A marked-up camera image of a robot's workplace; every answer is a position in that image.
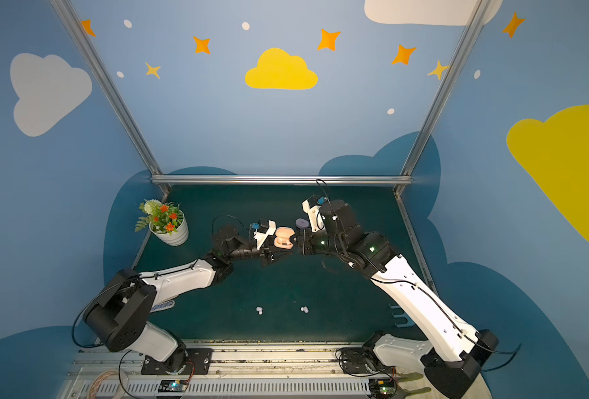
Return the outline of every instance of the blue wall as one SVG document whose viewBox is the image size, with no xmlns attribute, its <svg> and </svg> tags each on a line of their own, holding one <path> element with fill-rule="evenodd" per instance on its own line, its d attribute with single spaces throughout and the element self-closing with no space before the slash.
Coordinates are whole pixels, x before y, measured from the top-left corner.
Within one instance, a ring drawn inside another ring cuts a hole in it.
<svg viewBox="0 0 589 399">
<path fill-rule="evenodd" d="M 69 326 L 104 286 L 111 204 L 145 165 L 94 79 L 90 96 L 50 130 L 37 137 L 20 131 L 10 79 L 20 53 L 54 54 L 90 71 L 48 0 L 0 0 L 0 361 L 7 362 L 0 370 L 18 367 L 19 359 L 35 361 L 30 373 L 19 365 L 24 371 L 14 386 L 47 398 L 74 355 L 70 330 L 57 326 Z M 153 187 L 145 179 L 139 185 Z M 145 191 L 131 202 L 138 204 Z M 131 232 L 134 219 L 125 223 Z M 142 234 L 131 237 L 130 250 Z M 27 352 L 24 345 L 37 347 Z"/>
<path fill-rule="evenodd" d="M 165 172 L 318 174 L 339 156 L 374 156 L 419 130 L 439 85 L 428 74 L 437 61 L 448 64 L 463 29 L 380 24 L 368 18 L 364 0 L 73 3 L 91 21 L 90 39 Z M 322 29 L 340 31 L 334 51 L 317 49 Z M 195 52 L 193 36 L 210 39 L 209 54 Z M 399 45 L 416 47 L 407 65 L 392 64 Z M 247 85 L 247 71 L 273 47 L 302 57 L 318 83 Z M 159 78 L 147 75 L 147 63 L 160 67 Z"/>
<path fill-rule="evenodd" d="M 510 38 L 503 29 L 514 12 L 525 21 Z M 497 330 L 503 349 L 524 343 L 516 363 L 486 375 L 495 398 L 589 397 L 589 242 L 506 144 L 522 119 L 546 121 L 585 104 L 589 0 L 504 0 L 404 192 L 439 292 L 464 316 L 486 310 L 471 320 Z M 538 377 L 533 393 L 515 392 Z"/>
</svg>

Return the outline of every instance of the robotic arm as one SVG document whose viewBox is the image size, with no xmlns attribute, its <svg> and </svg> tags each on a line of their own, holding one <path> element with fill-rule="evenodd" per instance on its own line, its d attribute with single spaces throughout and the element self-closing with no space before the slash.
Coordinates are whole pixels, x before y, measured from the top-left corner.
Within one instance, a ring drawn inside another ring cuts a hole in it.
<svg viewBox="0 0 589 399">
<path fill-rule="evenodd" d="M 361 272 L 426 335 L 427 341 L 415 341 L 377 332 L 363 345 L 373 371 L 401 366 L 425 374 L 447 397 L 462 397 L 498 345 L 496 336 L 476 330 L 447 307 L 385 237 L 363 231 L 344 201 L 312 196 L 303 202 L 303 209 L 311 228 L 294 233 L 290 228 L 277 229 L 274 221 L 259 220 L 252 224 L 254 238 L 249 241 L 234 226 L 225 225 L 212 237 L 213 249 L 202 259 L 157 272 L 121 270 L 87 308 L 84 322 L 110 351 L 128 348 L 146 354 L 145 363 L 154 366 L 152 373 L 181 373 L 188 362 L 187 349 L 170 332 L 148 322 L 151 308 L 223 281 L 233 271 L 234 260 L 272 264 L 293 253 L 296 245 L 302 255 L 336 256 Z"/>
</svg>

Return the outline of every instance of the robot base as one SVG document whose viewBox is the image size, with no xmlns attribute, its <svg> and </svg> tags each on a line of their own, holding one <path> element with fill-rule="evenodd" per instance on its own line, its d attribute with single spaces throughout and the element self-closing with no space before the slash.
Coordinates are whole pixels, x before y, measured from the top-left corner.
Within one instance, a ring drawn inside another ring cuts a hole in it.
<svg viewBox="0 0 589 399">
<path fill-rule="evenodd" d="M 210 369 L 212 354 L 213 350 L 209 348 L 182 348 L 180 346 L 165 362 L 157 361 L 147 355 L 141 373 L 142 375 L 190 375 L 191 373 L 206 375 Z M 169 362 L 173 358 L 181 359 L 178 366 L 173 366 L 173 363 Z"/>
</svg>

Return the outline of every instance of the white flower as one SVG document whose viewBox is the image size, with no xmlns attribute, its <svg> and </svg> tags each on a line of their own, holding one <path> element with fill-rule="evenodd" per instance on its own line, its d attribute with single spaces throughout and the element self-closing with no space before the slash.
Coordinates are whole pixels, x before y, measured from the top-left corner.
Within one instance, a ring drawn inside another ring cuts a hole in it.
<svg viewBox="0 0 589 399">
<path fill-rule="evenodd" d="M 160 206 L 162 206 L 162 203 L 158 200 L 148 200 L 144 204 L 144 212 L 148 214 L 153 214 L 153 209 L 159 208 Z"/>
</svg>

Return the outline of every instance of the potted plant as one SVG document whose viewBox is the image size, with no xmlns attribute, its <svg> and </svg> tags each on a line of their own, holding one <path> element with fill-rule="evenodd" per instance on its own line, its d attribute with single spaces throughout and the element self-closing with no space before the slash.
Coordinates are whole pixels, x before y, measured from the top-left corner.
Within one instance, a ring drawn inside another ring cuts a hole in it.
<svg viewBox="0 0 589 399">
<path fill-rule="evenodd" d="M 188 239 L 186 217 L 174 202 L 147 200 L 139 205 L 139 209 L 147 215 L 139 217 L 135 231 L 148 226 L 160 240 L 173 246 L 184 244 Z"/>
</svg>

